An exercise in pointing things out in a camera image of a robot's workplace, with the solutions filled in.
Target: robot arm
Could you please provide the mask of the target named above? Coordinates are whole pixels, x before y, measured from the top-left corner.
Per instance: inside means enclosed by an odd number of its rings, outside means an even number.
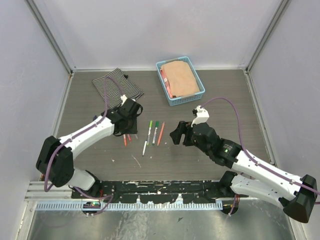
[[[124,95],[121,99],[122,104],[109,109],[105,117],[103,112],[93,122],[74,133],[59,139],[50,136],[44,141],[36,168],[45,175],[54,151],[69,140],[54,157],[50,168],[49,180],[54,186],[70,185],[84,190],[90,196],[98,196],[101,182],[92,173],[75,168],[74,160],[86,148],[105,137],[137,133],[137,117],[143,108]]]
[[[192,122],[180,121],[176,130],[170,133],[173,143],[179,144],[184,134],[183,145],[196,146],[216,164],[255,178],[252,180],[227,171],[220,180],[222,192],[226,196],[238,194],[259,198],[278,206],[299,222],[309,221],[317,195],[298,184],[317,190],[316,180],[312,176],[301,178],[285,172],[257,158],[239,144],[220,138],[206,123],[209,114],[204,108],[198,106],[193,114],[196,118]]]

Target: orange marker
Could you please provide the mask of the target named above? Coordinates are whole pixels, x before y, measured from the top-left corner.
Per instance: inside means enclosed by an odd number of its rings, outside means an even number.
[[[159,135],[159,138],[158,138],[157,146],[159,146],[159,144],[160,144],[160,140],[161,140],[161,137],[162,137],[162,133],[164,132],[164,128],[165,128],[165,122],[162,123],[162,127],[161,127],[160,135]]]
[[[127,139],[125,134],[123,134],[123,141],[124,141],[124,145],[127,146]]]

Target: folded towel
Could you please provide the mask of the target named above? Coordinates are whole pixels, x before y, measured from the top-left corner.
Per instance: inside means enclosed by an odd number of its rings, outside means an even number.
[[[126,75],[123,71],[121,71],[119,68],[116,70],[108,73],[107,75],[92,80],[93,85],[97,89],[98,93],[102,97],[103,100],[105,100],[105,93],[104,93],[104,79],[105,77],[112,78],[121,88],[121,91],[127,98],[130,99],[138,99],[140,98],[144,92],[132,81],[129,80],[128,75]],[[118,87],[114,84],[114,82],[110,79],[106,79],[105,83],[106,87],[106,96],[108,101],[108,107],[114,108],[119,106],[122,101],[120,99],[120,91]]]
[[[172,61],[161,66],[172,96],[183,97],[200,92],[197,80],[187,62]]]

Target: gray tabletop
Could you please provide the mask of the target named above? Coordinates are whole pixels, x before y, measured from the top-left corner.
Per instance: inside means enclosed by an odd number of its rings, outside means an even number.
[[[143,113],[138,117],[138,139],[124,146],[122,137],[109,136],[95,143],[75,160],[75,167],[88,170],[100,180],[218,180],[226,167],[214,164],[196,147],[174,145],[169,136],[179,121],[192,121],[192,109],[207,100],[223,96],[232,100],[240,115],[245,146],[259,158],[269,161],[264,140],[247,82],[241,70],[197,71],[205,87],[201,100],[170,107],[156,71],[126,72],[144,95],[138,99]],[[76,72],[62,115],[58,137],[68,135],[93,120],[104,110],[104,101],[92,80],[105,72]],[[221,138],[239,143],[236,115],[231,106],[217,100],[206,106],[210,114],[207,121]],[[149,145],[142,156],[149,121],[165,121],[160,146]]]

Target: black and white striped fabric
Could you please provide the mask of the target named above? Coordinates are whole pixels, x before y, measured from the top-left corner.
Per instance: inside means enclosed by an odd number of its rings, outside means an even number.
[[[125,75],[125,73],[121,71],[121,69],[117,68],[116,70],[108,73],[103,77],[92,80],[93,85],[95,86],[95,88],[97,89],[97,91],[99,92],[103,100],[105,100],[105,93],[104,93],[105,77],[110,77],[115,82],[117,82],[121,88],[121,91],[123,92],[123,94],[125,94],[127,98],[136,100],[144,94],[144,92],[136,84],[134,84],[132,81],[129,80],[128,76]],[[112,80],[108,78],[106,79],[105,87],[106,87],[106,96],[108,100],[108,107],[111,109],[114,107],[118,107],[121,104],[121,99],[120,99],[121,94],[118,87],[114,84]]]

